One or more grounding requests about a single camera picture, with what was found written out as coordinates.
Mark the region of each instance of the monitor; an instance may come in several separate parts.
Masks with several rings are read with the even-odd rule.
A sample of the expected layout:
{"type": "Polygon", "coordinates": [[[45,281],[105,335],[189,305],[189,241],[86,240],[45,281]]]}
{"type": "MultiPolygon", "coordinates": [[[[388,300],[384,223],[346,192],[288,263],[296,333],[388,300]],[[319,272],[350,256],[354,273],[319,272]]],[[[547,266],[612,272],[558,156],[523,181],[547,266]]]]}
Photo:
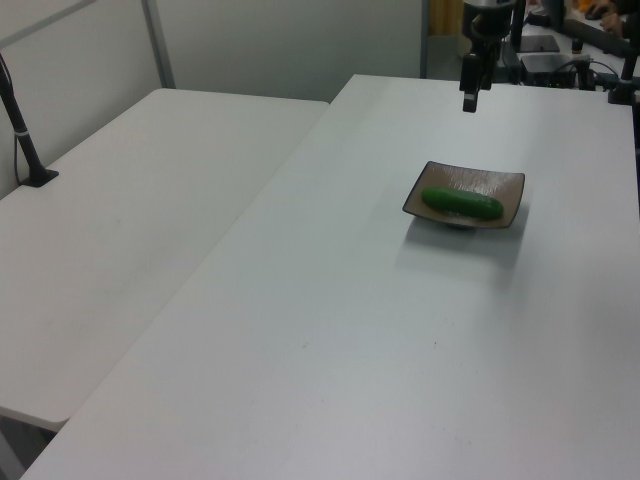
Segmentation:
{"type": "Polygon", "coordinates": [[[560,31],[565,16],[564,0],[542,0],[542,6],[549,17],[551,28],[560,31]]]}

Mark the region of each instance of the white wall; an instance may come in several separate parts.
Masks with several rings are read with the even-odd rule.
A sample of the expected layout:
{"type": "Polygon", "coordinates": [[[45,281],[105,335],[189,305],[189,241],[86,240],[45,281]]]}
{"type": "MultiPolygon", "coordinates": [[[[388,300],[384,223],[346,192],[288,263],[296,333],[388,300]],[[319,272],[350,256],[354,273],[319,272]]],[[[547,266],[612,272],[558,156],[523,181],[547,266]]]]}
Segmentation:
{"type": "Polygon", "coordinates": [[[418,77],[423,0],[156,0],[178,88],[331,101],[418,77]]]}
{"type": "MultiPolygon", "coordinates": [[[[160,87],[139,0],[90,3],[3,48],[2,55],[45,165],[160,87]]],[[[0,107],[0,198],[15,188],[12,135],[0,107]]]]}

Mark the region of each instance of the black mounting pole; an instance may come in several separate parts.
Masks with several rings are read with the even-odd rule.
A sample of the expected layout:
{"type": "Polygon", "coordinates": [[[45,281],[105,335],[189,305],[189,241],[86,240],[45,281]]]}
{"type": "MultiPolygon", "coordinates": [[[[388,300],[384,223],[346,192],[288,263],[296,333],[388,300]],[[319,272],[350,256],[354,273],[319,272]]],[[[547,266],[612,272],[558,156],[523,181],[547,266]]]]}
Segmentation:
{"type": "Polygon", "coordinates": [[[9,69],[6,63],[4,63],[2,54],[0,54],[0,96],[2,97],[2,103],[4,103],[4,107],[13,125],[14,134],[18,137],[20,147],[29,164],[29,178],[23,180],[22,185],[41,187],[57,177],[58,172],[44,168],[40,162],[40,158],[38,158],[38,153],[31,140],[31,135],[29,135],[29,130],[24,123],[18,102],[16,102],[16,97],[13,94],[11,75],[9,75],[9,69]]]}
{"type": "Polygon", "coordinates": [[[638,2],[635,17],[635,25],[629,39],[631,50],[625,56],[618,85],[609,92],[609,103],[614,105],[633,105],[635,103],[636,88],[633,85],[633,72],[636,69],[636,62],[640,53],[640,2],[638,2]]]}

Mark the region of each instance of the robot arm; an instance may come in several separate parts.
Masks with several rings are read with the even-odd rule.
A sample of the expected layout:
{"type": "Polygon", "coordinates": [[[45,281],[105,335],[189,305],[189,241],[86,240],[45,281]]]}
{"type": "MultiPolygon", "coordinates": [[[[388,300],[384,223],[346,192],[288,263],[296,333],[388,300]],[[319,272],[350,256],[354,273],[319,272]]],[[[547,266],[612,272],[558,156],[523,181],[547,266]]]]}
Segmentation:
{"type": "Polygon", "coordinates": [[[465,112],[476,111],[480,90],[491,90],[493,70],[500,58],[502,40],[511,30],[511,14],[517,1],[522,0],[464,0],[462,33],[471,40],[471,51],[463,58],[460,77],[465,112]]]}

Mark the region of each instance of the person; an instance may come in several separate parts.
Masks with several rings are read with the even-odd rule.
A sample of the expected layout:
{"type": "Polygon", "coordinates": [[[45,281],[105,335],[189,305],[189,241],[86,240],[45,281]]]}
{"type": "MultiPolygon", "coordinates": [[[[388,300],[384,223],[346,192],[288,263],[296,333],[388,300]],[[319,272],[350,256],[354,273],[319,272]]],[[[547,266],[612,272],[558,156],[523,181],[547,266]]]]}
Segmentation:
{"type": "Polygon", "coordinates": [[[611,32],[620,38],[630,38],[635,28],[635,12],[639,0],[594,0],[589,7],[592,13],[603,13],[600,24],[605,32],[611,32]],[[626,22],[620,15],[630,13],[626,22]]]}

